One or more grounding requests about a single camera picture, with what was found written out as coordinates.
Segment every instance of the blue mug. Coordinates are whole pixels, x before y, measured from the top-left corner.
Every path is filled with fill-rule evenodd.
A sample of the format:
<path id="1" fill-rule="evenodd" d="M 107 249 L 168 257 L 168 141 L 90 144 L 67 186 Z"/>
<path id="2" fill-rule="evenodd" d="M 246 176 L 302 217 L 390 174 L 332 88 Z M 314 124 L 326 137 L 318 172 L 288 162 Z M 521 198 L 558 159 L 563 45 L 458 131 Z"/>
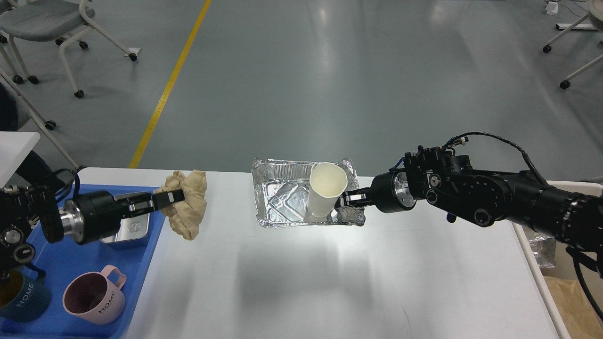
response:
<path id="1" fill-rule="evenodd" d="M 36 280 L 17 270 L 8 272 L 8 282 L 0 285 L 0 317 L 30 322 L 46 311 L 50 304 L 50 291 L 42 285 L 46 274 L 36 272 Z"/>

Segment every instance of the mug handle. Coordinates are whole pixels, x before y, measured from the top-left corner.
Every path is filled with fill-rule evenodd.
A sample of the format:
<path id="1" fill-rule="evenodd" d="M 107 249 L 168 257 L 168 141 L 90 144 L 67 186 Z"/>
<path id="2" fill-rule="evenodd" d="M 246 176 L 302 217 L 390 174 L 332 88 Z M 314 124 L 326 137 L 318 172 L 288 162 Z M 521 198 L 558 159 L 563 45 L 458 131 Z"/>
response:
<path id="1" fill-rule="evenodd" d="M 115 282 L 114 284 L 115 284 L 115 286 L 117 286 L 117 288 L 119 288 L 121 290 L 121 288 L 125 284 L 125 279 L 126 279 L 125 274 L 121 273 L 117 267 L 115 267 L 113 265 L 107 265 L 101 271 L 101 275 L 103 275 L 105 278 L 109 279 L 109 275 L 111 274 L 111 272 L 115 272 L 119 275 L 119 279 L 117 279 L 117 282 Z"/>
<path id="2" fill-rule="evenodd" d="M 30 262 L 25 264 L 25 267 L 27 267 L 30 270 L 37 273 L 36 282 L 39 282 L 40 284 L 44 283 L 44 280 L 46 279 L 46 271 L 45 270 L 37 268 L 34 264 L 32 264 Z"/>

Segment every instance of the cup rim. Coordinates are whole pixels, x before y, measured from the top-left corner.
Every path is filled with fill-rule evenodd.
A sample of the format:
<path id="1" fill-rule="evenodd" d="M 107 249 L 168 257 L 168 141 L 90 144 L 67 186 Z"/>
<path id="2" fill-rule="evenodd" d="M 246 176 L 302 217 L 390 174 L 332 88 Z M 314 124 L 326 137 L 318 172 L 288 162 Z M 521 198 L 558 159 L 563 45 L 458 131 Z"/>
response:
<path id="1" fill-rule="evenodd" d="M 312 188 L 312 172 L 314 171 L 314 168 L 315 168 L 316 166 L 321 165 L 321 164 L 323 164 L 323 163 L 328 163 L 329 165 L 333 165 L 333 166 L 335 166 L 335 167 L 339 168 L 339 169 L 341 170 L 341 172 L 343 173 L 344 178 L 346 178 L 346 184 L 344 185 L 344 187 L 343 187 L 343 189 L 341 190 L 341 192 L 340 192 L 339 194 L 337 194 L 337 195 L 331 195 L 331 196 L 326 197 L 326 196 L 324 196 L 324 195 L 322 195 L 322 194 L 318 193 L 317 191 L 315 191 L 315 190 L 314 190 L 314 188 Z M 310 170 L 310 178 L 308 178 L 308 182 L 309 182 L 309 184 L 310 184 L 310 189 L 311 189 L 312 191 L 314 191 L 316 194 L 318 194 L 320 197 L 323 197 L 323 198 L 325 198 L 325 199 L 333 199 L 333 198 L 337 198 L 337 197 L 339 197 L 339 196 L 340 196 L 340 195 L 341 195 L 343 192 L 345 192 L 345 191 L 346 191 L 347 185 L 349 184 L 349 180 L 348 180 L 348 178 L 347 178 L 347 173 L 346 173 L 346 171 L 345 171 L 343 168 L 341 168 L 340 166 L 338 166 L 337 164 L 332 163 L 332 162 L 317 162 L 317 163 L 315 163 L 315 164 L 312 166 L 312 169 Z"/>
<path id="2" fill-rule="evenodd" d="M 71 315 L 75 315 L 76 317 L 78 317 L 78 316 L 80 316 L 80 315 L 85 315 L 85 314 L 88 314 L 88 313 L 92 312 L 92 311 L 93 311 L 93 310 L 96 308 L 96 306 L 94 306 L 92 309 L 89 309 L 89 310 L 88 310 L 88 311 L 86 311 L 86 312 L 83 312 L 83 313 L 73 313 L 73 312 L 71 312 L 70 310 L 68 310 L 68 309 L 67 309 L 67 306 L 65 305 L 65 296 L 67 295 L 67 291 L 69 291 L 69 288 L 71 287 L 71 285 L 73 285 L 73 283 L 74 283 L 76 280 L 78 280 L 79 278 L 81 278 L 81 277 L 83 277 L 83 276 L 86 276 L 86 275 L 88 275 L 88 274 L 98 274 L 98 275 L 100 275 L 101 277 L 103 277 L 103 278 L 105 279 L 105 284 L 107 284 L 107 289 L 106 289 L 106 291 L 108 291 L 108 290 L 109 290 L 109 282 L 110 282 L 110 280 L 109 280 L 107 277 L 103 276 L 103 275 L 102 275 L 100 272 L 94 272 L 94 271 L 91 271 L 91 272 L 82 273 L 82 274 L 80 274 L 78 277 L 76 277 L 75 279 L 73 279 L 73 280 L 72 280 L 72 281 L 69 283 L 69 285 L 67 285 L 67 287 L 65 288 L 65 291 L 63 292 L 63 300 L 62 300 L 62 302 L 63 302 L 63 309 L 64 309 L 64 310 L 65 310 L 67 313 L 69 313 L 69 314 L 71 314 Z"/>

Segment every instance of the blue tray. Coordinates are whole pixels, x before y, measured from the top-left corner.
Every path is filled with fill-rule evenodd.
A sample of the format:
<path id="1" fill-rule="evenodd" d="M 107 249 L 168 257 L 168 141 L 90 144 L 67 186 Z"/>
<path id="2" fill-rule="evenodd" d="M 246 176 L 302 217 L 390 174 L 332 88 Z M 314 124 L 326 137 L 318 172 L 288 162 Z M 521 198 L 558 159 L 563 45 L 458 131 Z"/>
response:
<path id="1" fill-rule="evenodd" d="M 151 187 L 82 185 L 80 193 L 105 190 L 109 193 L 152 192 Z M 36 248 L 33 263 L 46 271 L 44 286 L 52 294 L 50 306 L 38 319 L 29 323 L 14 322 L 0 318 L 2 338 L 119 338 L 130 324 L 142 284 L 159 239 L 165 217 L 157 211 L 149 220 L 150 238 L 146 246 L 116 250 L 94 241 L 86 245 L 76 244 L 70 236 L 49 244 L 40 227 L 31 232 L 28 242 Z M 122 289 L 125 294 L 124 312 L 112 323 L 95 325 L 68 314 L 63 309 L 63 292 L 69 283 L 82 273 L 101 271 L 107 264 L 119 268 L 128 279 Z M 35 277 L 35 273 L 24 268 L 23 273 Z"/>

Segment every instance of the robotic arm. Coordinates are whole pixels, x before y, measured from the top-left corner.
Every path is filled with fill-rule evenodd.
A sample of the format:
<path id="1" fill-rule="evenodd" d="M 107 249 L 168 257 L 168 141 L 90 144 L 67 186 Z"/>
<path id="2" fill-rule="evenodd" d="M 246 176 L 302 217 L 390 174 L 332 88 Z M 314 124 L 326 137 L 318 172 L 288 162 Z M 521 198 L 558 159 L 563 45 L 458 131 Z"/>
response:
<path id="1" fill-rule="evenodd" d="M 603 198 L 554 188 L 535 170 L 517 145 L 529 171 L 506 173 L 475 170 L 469 157 L 455 155 L 465 144 L 466 133 L 441 147 L 418 147 L 406 153 L 387 173 L 379 174 L 370 187 L 344 192 L 338 206 L 375 205 L 383 213 L 409 211 L 417 200 L 481 227 L 507 219 L 568 244 L 574 258 L 603 277 Z M 593 260 L 582 252 L 595 252 Z"/>
<path id="2" fill-rule="evenodd" d="M 77 179 L 75 187 L 74 197 L 60 208 L 55 192 L 46 185 L 0 189 L 0 285 L 9 270 L 28 265 L 34 258 L 36 250 L 27 243 L 27 237 L 38 218 L 48 242 L 70 235 L 83 245 L 117 233 L 122 219 L 151 213 L 185 198 L 181 189 L 158 194 L 137 192 L 116 199 L 107 191 L 78 194 Z"/>

